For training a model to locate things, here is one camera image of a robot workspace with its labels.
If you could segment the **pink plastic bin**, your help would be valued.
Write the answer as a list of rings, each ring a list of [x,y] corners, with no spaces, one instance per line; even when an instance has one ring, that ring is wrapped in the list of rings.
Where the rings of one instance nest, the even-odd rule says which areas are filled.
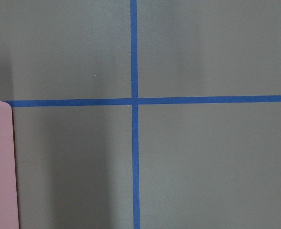
[[[0,101],[0,229],[18,229],[12,109]]]

